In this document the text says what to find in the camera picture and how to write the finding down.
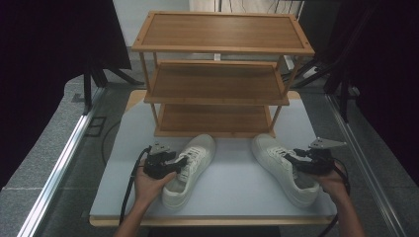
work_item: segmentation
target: white sneaker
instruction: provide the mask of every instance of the white sneaker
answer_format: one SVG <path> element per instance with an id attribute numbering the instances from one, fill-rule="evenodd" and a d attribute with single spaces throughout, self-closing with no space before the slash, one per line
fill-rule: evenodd
<path id="1" fill-rule="evenodd" d="M 257 135 L 252 142 L 252 151 L 263 168 L 267 169 L 280 182 L 289 200 L 298 207 L 307 207 L 318 196 L 319 184 L 302 172 L 298 172 L 286 154 L 301 160 L 291 150 L 282 147 L 280 142 L 268 134 Z"/>
<path id="2" fill-rule="evenodd" d="M 176 162 L 188 157 L 188 164 L 163 188 L 162 200 L 167 208 L 180 209 L 186 204 L 195 182 L 212 161 L 214 153 L 215 141 L 207 134 L 195 137 L 186 145 Z"/>

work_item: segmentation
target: wooden shoe rack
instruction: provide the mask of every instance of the wooden shoe rack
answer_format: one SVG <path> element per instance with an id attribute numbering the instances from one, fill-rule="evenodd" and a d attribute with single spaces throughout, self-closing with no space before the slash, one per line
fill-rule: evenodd
<path id="1" fill-rule="evenodd" d="M 314 54 L 294 15 L 149 12 L 138 51 L 156 136 L 254 137 L 273 133 L 304 56 Z M 144 54 L 152 52 L 148 75 Z M 158 52 L 277 55 L 277 61 L 157 59 Z M 287 83 L 284 55 L 297 56 Z M 269 106 L 275 106 L 273 117 Z"/>

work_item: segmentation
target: human hand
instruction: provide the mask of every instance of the human hand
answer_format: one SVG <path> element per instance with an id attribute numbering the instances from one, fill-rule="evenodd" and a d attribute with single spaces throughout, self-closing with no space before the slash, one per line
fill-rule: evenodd
<path id="1" fill-rule="evenodd" d="M 164 185 L 176 177 L 176 172 L 166 175 L 161 180 L 150 178 L 144 173 L 144 161 L 141 161 L 140 167 L 135 176 L 135 201 L 150 204 L 160 194 Z"/>
<path id="2" fill-rule="evenodd" d="M 345 173 L 342 166 L 335 162 L 335 166 Z M 323 191 L 328 193 L 333 201 L 336 202 L 337 199 L 347 196 L 346 188 L 343 182 L 342 177 L 334 170 L 332 170 L 327 175 L 310 175 L 315 181 L 317 181 L 320 186 L 323 188 Z"/>

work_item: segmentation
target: gray floor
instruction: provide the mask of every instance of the gray floor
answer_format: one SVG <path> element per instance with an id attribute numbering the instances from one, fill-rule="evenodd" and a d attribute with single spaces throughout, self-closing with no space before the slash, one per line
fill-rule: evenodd
<path id="1" fill-rule="evenodd" d="M 207 57 L 211 55 L 190 55 Z M 132 77 L 143 80 L 137 55 L 130 54 Z M 107 157 L 118 132 L 117 122 L 125 110 L 129 93 L 137 89 L 110 72 L 110 81 L 104 100 L 98 104 L 94 116 L 106 118 L 105 127 L 98 135 L 97 127 L 87 130 L 57 193 L 37 231 L 37 236 L 112 236 L 116 228 L 93 227 L 88 222 L 89 209 L 99 186 Z M 345 136 L 321 87 L 324 80 L 299 89 L 305 108 L 317 136 L 344 141 Z M 16 236 L 44 186 L 56 160 L 66 144 L 83 111 L 82 78 L 67 83 L 64 98 L 27 159 L 9 184 L 0 193 L 0 236 Z M 419 189 L 399 165 L 374 129 L 364 119 L 355 103 L 349 103 L 349 126 L 371 164 L 390 204 L 394 207 L 406 236 L 419 233 Z M 106 132 L 112 128 L 105 139 Z M 104 156 L 101 155 L 104 141 Z M 350 172 L 352 199 L 369 236 L 393 236 L 387 227 L 383 212 L 377 205 L 359 163 L 349 147 L 333 150 Z M 280 226 L 281 236 L 316 236 L 324 226 Z M 146 236 L 141 229 L 139 236 Z M 329 236 L 338 236 L 336 228 Z"/>

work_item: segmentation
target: black curtain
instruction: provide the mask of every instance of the black curtain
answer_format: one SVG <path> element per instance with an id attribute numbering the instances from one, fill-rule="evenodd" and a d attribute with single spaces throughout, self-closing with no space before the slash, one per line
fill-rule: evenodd
<path id="1" fill-rule="evenodd" d="M 381 0 L 350 65 L 359 108 L 417 185 L 418 43 L 419 2 Z"/>
<path id="2" fill-rule="evenodd" d="M 1 187 L 86 63 L 130 69 L 112 0 L 0 1 Z"/>

